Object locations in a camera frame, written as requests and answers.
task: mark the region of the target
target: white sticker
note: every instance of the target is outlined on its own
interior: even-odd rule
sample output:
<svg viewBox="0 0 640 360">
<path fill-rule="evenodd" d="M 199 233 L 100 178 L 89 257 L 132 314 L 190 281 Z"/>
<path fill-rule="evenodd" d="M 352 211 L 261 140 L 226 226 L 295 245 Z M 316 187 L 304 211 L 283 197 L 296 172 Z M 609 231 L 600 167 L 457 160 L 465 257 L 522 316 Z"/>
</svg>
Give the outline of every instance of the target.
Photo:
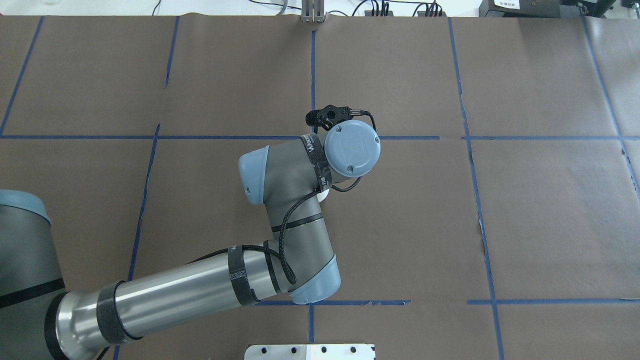
<svg viewBox="0 0 640 360">
<path fill-rule="evenodd" d="M 493 0 L 496 6 L 507 9 L 520 9 L 520 0 Z"/>
</svg>

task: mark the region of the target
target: table surface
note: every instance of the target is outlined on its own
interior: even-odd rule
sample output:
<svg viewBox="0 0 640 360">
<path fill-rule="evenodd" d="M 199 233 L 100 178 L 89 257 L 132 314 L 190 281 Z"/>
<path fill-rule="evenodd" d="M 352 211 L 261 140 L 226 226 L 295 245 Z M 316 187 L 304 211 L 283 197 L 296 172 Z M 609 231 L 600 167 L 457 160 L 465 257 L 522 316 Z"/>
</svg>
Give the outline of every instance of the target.
<svg viewBox="0 0 640 360">
<path fill-rule="evenodd" d="M 240 155 L 309 132 L 312 108 L 369 110 L 378 164 L 322 203 L 334 296 L 279 295 L 108 358 L 353 342 L 380 359 L 632 359 L 639 31 L 600 19 L 0 17 L 0 186 L 42 198 L 68 289 L 93 291 L 268 238 Z"/>
</svg>

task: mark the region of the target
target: blue tape line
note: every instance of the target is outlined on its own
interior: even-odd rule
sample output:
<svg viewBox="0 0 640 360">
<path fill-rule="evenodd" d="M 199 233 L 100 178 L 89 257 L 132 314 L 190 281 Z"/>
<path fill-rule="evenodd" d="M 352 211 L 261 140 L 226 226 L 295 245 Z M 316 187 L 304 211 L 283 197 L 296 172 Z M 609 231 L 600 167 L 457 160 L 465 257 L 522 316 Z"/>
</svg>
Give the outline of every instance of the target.
<svg viewBox="0 0 640 360">
<path fill-rule="evenodd" d="M 4 112 L 4 118 L 2 119 L 2 124 L 0 124 L 0 136 L 2 136 L 2 133 L 4 132 L 4 127 L 6 126 L 7 120 L 9 120 L 9 114 L 11 113 L 13 102 L 15 101 L 15 97 L 18 95 L 18 89 L 20 88 L 20 83 L 22 82 L 22 78 L 24 77 L 24 72 L 27 70 L 27 64 L 29 63 L 29 59 L 31 58 L 31 53 L 33 52 L 33 48 L 36 46 L 36 40 L 38 40 L 38 34 L 40 34 L 40 28 L 42 27 L 43 21 L 44 21 L 44 16 L 41 16 L 40 20 L 38 21 L 38 26 L 36 27 L 36 31 L 35 33 L 33 33 L 33 38 L 31 39 L 31 45 L 29 46 L 29 51 L 27 51 L 27 56 L 25 56 L 24 62 L 22 63 L 22 69 L 20 69 L 18 80 L 15 82 L 13 93 L 11 94 L 9 103 L 6 106 L 6 111 Z"/>
<path fill-rule="evenodd" d="M 316 335 L 314 334 L 314 305 L 309 304 L 309 343 L 313 344 L 316 341 Z"/>
<path fill-rule="evenodd" d="M 471 140 L 618 140 L 615 136 L 470 136 Z"/>
<path fill-rule="evenodd" d="M 154 134 L 154 143 L 151 146 L 151 156 L 149 157 L 149 166 L 147 167 L 147 178 L 145 180 L 145 189 L 142 193 L 142 204 L 140 205 L 140 215 L 138 216 L 138 226 L 136 228 L 136 239 L 133 241 L 133 251 L 131 252 L 131 262 L 129 263 L 129 275 L 127 281 L 133 280 L 133 272 L 136 268 L 136 258 L 138 257 L 138 244 L 140 243 L 140 234 L 142 232 L 142 218 L 145 214 L 145 206 L 147 205 L 147 193 L 149 190 L 149 178 L 151 178 L 151 168 L 154 166 L 154 158 L 156 157 L 156 146 L 158 144 L 158 132 L 160 132 L 160 124 L 156 126 Z"/>
<path fill-rule="evenodd" d="M 3 135 L 3 139 L 32 140 L 151 140 L 151 135 Z"/>
<path fill-rule="evenodd" d="M 600 72 L 600 66 L 598 64 L 598 60 L 596 59 L 596 54 L 593 51 L 593 45 L 591 44 L 591 35 L 589 35 L 589 28 L 587 27 L 587 20 L 585 17 L 582 17 L 582 26 L 584 27 L 584 34 L 587 38 L 587 46 L 589 48 L 589 55 L 591 55 L 591 61 L 593 62 L 593 66 L 596 69 L 596 74 L 598 75 L 598 81 L 600 82 L 600 86 L 602 87 L 602 92 L 604 94 L 605 101 L 607 103 L 607 108 L 609 109 L 609 114 L 611 115 L 611 119 L 613 121 L 613 126 L 616 129 L 616 135 L 618 135 L 618 140 L 620 141 L 620 147 L 624 152 L 625 161 L 627 162 L 627 169 L 629 170 L 629 175 L 631 176 L 631 181 L 633 182 L 634 188 L 636 190 L 636 197 L 640 200 L 640 188 L 638 188 L 638 181 L 636 177 L 636 172 L 634 172 L 634 167 L 631 164 L 631 159 L 629 158 L 629 153 L 627 151 L 627 146 L 625 146 L 625 141 L 622 138 L 622 132 L 620 131 L 620 126 L 618 125 L 618 118 L 616 118 L 616 114 L 613 111 L 613 106 L 611 105 L 611 99 L 609 98 L 609 92 L 607 91 L 607 87 L 604 85 L 604 79 L 602 78 L 602 73 Z"/>
<path fill-rule="evenodd" d="M 404 306 L 411 300 L 322 300 L 315 302 L 314 306 Z M 289 300 L 263 300 L 256 306 L 307 306 L 299 305 Z"/>
<path fill-rule="evenodd" d="M 640 305 L 637 299 L 502 299 L 498 305 L 552 305 L 552 304 L 633 304 Z M 491 300 L 468 300 L 467 305 L 491 305 Z"/>
<path fill-rule="evenodd" d="M 118 360 L 118 356 L 120 356 L 120 346 L 116 345 L 113 349 L 113 360 Z"/>
<path fill-rule="evenodd" d="M 440 139 L 439 136 L 403 136 L 403 135 L 380 136 L 380 140 L 439 140 L 439 139 Z"/>
<path fill-rule="evenodd" d="M 453 23 L 451 18 L 448 17 L 449 21 L 449 36 L 451 38 L 451 52 L 453 54 L 453 65 L 456 69 L 456 80 L 458 84 L 458 97 L 460 98 L 460 110 L 462 112 L 462 118 L 464 120 L 465 125 L 465 138 L 467 143 L 467 152 L 469 156 L 469 165 L 471 167 L 471 179 L 474 185 L 474 196 L 476 198 L 476 209 L 478 213 L 478 222 L 480 223 L 480 233 L 482 236 L 482 243 L 484 246 L 484 265 L 486 267 L 486 277 L 489 282 L 489 294 L 491 296 L 492 303 L 492 311 L 493 311 L 493 326 L 495 328 L 495 338 L 498 346 L 498 355 L 500 360 L 504 360 L 504 349 L 502 347 L 502 333 L 500 331 L 500 320 L 498 318 L 498 306 L 495 301 L 495 289 L 493 287 L 493 275 L 491 271 L 491 260 L 489 258 L 489 247 L 486 242 L 486 232 L 484 229 L 484 217 L 482 213 L 482 204 L 480 203 L 480 193 L 478 191 L 478 183 L 476 177 L 476 166 L 474 164 L 474 156 L 473 149 L 471 148 L 471 139 L 469 134 L 469 124 L 467 120 L 467 111 L 465 109 L 465 104 L 462 101 L 462 80 L 460 77 L 460 67 L 458 66 L 458 52 L 456 51 L 456 41 L 453 33 Z"/>
<path fill-rule="evenodd" d="M 253 135 L 161 135 L 162 140 L 295 140 L 299 136 Z"/>
<path fill-rule="evenodd" d="M 311 31 L 311 110 L 316 109 L 316 31 Z"/>
<path fill-rule="evenodd" d="M 166 76 L 164 77 L 164 86 L 166 88 L 169 85 L 169 75 L 171 74 L 171 62 L 173 61 L 173 50 L 175 49 L 175 38 L 178 36 L 178 24 L 180 23 L 180 17 L 175 17 L 175 24 L 173 25 L 173 38 L 171 40 L 171 49 L 169 50 L 169 61 L 166 63 Z"/>
</svg>

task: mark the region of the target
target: black band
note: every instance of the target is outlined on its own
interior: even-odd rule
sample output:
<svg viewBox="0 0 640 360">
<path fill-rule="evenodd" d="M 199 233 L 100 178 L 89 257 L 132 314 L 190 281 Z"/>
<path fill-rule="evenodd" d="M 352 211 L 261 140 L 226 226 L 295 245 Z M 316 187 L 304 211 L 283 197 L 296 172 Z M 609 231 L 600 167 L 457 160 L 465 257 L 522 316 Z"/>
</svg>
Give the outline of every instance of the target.
<svg viewBox="0 0 640 360">
<path fill-rule="evenodd" d="M 293 227 L 305 225 L 312 221 L 316 221 L 322 219 L 322 213 L 317 213 L 315 215 L 311 215 L 310 217 L 301 218 L 300 220 L 292 221 L 287 223 L 287 230 L 290 230 Z M 274 226 L 271 228 L 272 233 L 279 233 L 282 230 L 282 225 Z"/>
<path fill-rule="evenodd" d="M 11 305 L 19 304 L 23 301 L 31 300 L 54 291 L 64 289 L 65 281 L 59 279 L 51 280 L 40 285 L 32 286 L 20 291 L 0 296 L 0 309 Z"/>
<path fill-rule="evenodd" d="M 255 292 L 249 285 L 249 279 L 246 277 L 246 267 L 244 266 L 244 256 L 241 246 L 230 247 L 227 253 L 227 261 L 229 264 L 229 279 L 231 286 L 236 293 L 236 299 L 242 306 L 256 305 L 260 302 L 255 297 Z"/>
<path fill-rule="evenodd" d="M 116 309 L 116 289 L 120 284 L 126 281 L 114 282 L 109 286 L 105 286 L 98 294 L 98 302 L 95 309 L 95 315 L 98 320 L 98 328 L 102 337 L 112 345 L 130 343 L 134 340 L 140 340 L 127 334 L 122 325 L 122 321 L 118 316 Z"/>
<path fill-rule="evenodd" d="M 329 161 L 324 154 L 324 147 L 320 138 L 316 134 L 305 134 L 300 137 L 302 144 L 307 150 L 309 161 L 314 166 L 318 181 L 318 188 L 321 192 L 331 187 L 331 168 Z"/>
<path fill-rule="evenodd" d="M 262 244 L 265 248 L 269 248 L 269 240 L 265 240 Z M 264 259 L 267 261 L 267 269 L 269 269 L 269 277 L 271 278 L 271 285 L 273 285 L 273 289 L 276 293 L 280 293 L 280 286 L 278 285 L 278 279 L 276 278 L 276 273 L 273 271 L 273 262 L 271 261 L 271 255 L 267 252 L 264 253 Z"/>
<path fill-rule="evenodd" d="M 68 291 L 58 294 L 51 300 L 47 314 L 44 316 L 44 341 L 47 343 L 47 349 L 54 360 L 69 360 L 65 353 L 60 348 L 58 343 L 58 335 L 56 334 L 56 317 L 58 315 L 58 307 L 62 302 L 62 298 Z"/>
</svg>

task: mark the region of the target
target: white metal bracket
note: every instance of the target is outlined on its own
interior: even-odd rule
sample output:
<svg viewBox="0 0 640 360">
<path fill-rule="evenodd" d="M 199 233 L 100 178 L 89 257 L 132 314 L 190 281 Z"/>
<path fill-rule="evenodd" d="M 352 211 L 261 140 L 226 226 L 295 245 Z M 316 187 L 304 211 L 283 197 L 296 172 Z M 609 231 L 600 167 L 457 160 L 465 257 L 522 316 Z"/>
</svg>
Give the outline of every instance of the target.
<svg viewBox="0 0 640 360">
<path fill-rule="evenodd" d="M 375 360 L 371 344 L 252 345 L 244 360 Z"/>
</svg>

